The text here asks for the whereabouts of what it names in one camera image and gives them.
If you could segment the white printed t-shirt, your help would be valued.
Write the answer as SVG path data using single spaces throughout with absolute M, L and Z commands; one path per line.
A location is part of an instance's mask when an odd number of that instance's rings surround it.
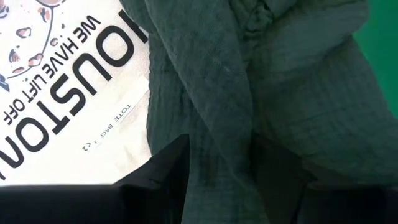
M 119 0 L 0 0 L 0 186 L 137 169 L 148 76 L 147 33 Z

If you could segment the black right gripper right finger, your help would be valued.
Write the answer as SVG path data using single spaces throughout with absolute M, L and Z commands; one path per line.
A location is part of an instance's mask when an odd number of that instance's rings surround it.
M 354 184 L 259 134 L 251 172 L 270 224 L 398 224 L 398 189 Z

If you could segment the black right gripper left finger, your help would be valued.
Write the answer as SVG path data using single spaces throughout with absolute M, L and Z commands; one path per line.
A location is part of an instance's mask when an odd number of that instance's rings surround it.
M 180 135 L 114 184 L 0 188 L 0 224 L 181 224 L 190 140 Z

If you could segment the dark green garment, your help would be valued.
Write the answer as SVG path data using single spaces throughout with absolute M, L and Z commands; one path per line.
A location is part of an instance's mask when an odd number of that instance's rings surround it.
M 270 224 L 253 134 L 398 189 L 398 119 L 353 34 L 368 0 L 120 0 L 149 35 L 147 141 L 190 138 L 181 224 Z

